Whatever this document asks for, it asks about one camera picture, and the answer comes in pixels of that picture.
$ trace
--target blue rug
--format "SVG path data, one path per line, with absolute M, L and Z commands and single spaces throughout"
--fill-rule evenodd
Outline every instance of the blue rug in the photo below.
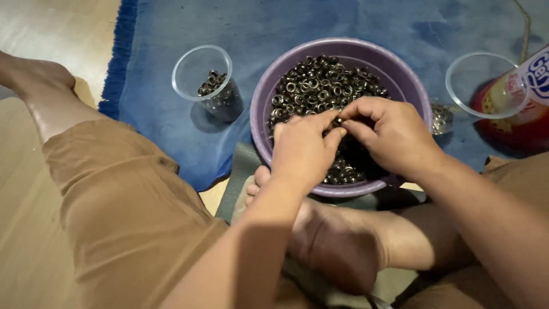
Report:
M 520 0 L 532 19 L 530 51 L 549 42 L 546 0 Z M 458 56 L 490 51 L 517 59 L 523 17 L 512 0 L 122 0 L 99 110 L 133 125 L 181 166 L 202 191 L 230 171 L 238 141 L 250 141 L 249 103 L 261 74 L 280 55 L 323 37 L 354 37 L 400 56 L 430 97 L 450 104 L 444 74 Z M 171 72 L 193 47 L 218 45 L 231 56 L 246 109 L 231 125 L 180 98 Z M 471 126 L 443 149 L 477 170 L 505 156 Z

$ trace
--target clear plastic cup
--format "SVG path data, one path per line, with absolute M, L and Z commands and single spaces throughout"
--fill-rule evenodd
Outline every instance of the clear plastic cup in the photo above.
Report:
M 473 124 L 481 119 L 502 119 L 519 113 L 528 104 L 529 87 L 522 76 L 513 79 L 513 91 L 507 86 L 518 66 L 511 60 L 489 52 L 473 52 L 457 58 L 446 72 L 446 89 L 455 105 L 450 106 L 453 124 Z M 479 105 L 479 95 L 490 86 L 491 105 Z
M 211 71 L 226 74 L 223 82 L 215 83 L 215 90 L 199 95 L 199 89 L 208 83 Z M 203 45 L 188 51 L 173 68 L 173 89 L 184 99 L 200 104 L 223 122 L 235 121 L 244 104 L 238 86 L 232 78 L 233 63 L 221 47 Z

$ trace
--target left hand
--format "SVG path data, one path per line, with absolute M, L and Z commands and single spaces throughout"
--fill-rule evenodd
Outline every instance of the left hand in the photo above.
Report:
M 303 186 L 305 194 L 319 184 L 334 161 L 341 138 L 347 133 L 344 128 L 336 128 L 322 138 L 322 132 L 338 114 L 331 110 L 306 117 L 293 116 L 288 123 L 277 124 L 272 177 Z

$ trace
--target forearm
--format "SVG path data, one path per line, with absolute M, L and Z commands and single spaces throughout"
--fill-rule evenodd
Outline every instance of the forearm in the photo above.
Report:
M 546 307 L 549 219 L 448 158 L 417 183 L 442 207 L 502 290 L 524 307 Z
M 191 268 L 163 308 L 272 306 L 288 239 L 305 192 L 277 179 Z

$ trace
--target gray mat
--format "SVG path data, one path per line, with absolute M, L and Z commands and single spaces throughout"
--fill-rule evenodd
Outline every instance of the gray mat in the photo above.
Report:
M 223 194 L 219 208 L 215 213 L 218 218 L 231 223 L 234 205 L 242 190 L 244 182 L 254 174 L 261 165 L 261 159 L 251 144 L 238 143 L 234 149 L 233 169 Z M 310 195 L 310 198 L 338 206 L 350 207 L 364 210 L 390 210 L 404 208 L 420 204 L 426 200 L 425 193 L 415 190 L 407 190 L 388 186 L 382 190 L 353 198 L 327 198 L 317 195 Z

